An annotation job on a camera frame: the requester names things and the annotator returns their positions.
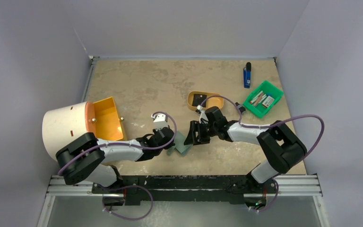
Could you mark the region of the black credit card stack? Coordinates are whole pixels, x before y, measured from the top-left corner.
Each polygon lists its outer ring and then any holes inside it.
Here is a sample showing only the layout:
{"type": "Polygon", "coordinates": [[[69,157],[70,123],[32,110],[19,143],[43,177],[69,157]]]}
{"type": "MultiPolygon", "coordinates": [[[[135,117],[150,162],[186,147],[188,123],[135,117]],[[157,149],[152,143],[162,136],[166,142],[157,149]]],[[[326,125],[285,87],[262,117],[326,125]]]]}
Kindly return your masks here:
{"type": "Polygon", "coordinates": [[[192,106],[199,106],[203,101],[205,101],[207,95],[205,94],[194,94],[192,100],[192,106]]]}

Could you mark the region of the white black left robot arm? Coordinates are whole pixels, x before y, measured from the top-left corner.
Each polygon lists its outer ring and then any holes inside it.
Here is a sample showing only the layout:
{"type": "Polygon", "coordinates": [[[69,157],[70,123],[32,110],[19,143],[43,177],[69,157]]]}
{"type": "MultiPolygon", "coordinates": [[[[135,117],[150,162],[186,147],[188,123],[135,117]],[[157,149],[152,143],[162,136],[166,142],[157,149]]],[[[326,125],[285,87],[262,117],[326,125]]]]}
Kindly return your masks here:
{"type": "Polygon", "coordinates": [[[171,148],[174,139],[175,133],[168,127],[128,141],[101,140],[87,132],[56,152],[58,175],[67,185],[90,181],[109,193],[117,193],[122,187],[121,175],[115,166],[106,166],[106,163],[151,160],[162,150],[171,148]]]}

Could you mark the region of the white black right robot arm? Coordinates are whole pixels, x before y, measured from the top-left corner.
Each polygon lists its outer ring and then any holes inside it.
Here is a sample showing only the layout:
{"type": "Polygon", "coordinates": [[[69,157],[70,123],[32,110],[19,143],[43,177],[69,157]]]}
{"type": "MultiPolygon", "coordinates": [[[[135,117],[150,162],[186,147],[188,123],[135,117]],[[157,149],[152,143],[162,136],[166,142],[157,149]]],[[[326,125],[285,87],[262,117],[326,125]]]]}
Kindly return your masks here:
{"type": "Polygon", "coordinates": [[[247,142],[261,147],[266,160],[247,175],[246,185],[251,192],[259,192],[267,180],[287,173],[307,154],[306,146],[285,123],[276,121],[274,124],[254,125],[229,121],[217,106],[202,111],[200,120],[190,122],[184,144],[208,144],[214,136],[228,142],[247,142]]]}

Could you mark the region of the grey-green card holder wallet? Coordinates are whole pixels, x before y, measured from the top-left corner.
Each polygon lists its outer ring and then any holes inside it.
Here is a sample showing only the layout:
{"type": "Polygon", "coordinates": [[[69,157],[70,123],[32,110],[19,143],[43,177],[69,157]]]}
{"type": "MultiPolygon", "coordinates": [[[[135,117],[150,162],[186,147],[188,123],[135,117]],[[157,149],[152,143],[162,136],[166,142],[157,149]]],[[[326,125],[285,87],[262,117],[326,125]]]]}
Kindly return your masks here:
{"type": "Polygon", "coordinates": [[[170,156],[173,152],[178,152],[182,157],[186,156],[192,145],[184,145],[185,140],[186,137],[180,131],[177,131],[174,145],[166,151],[167,156],[170,156]]]}

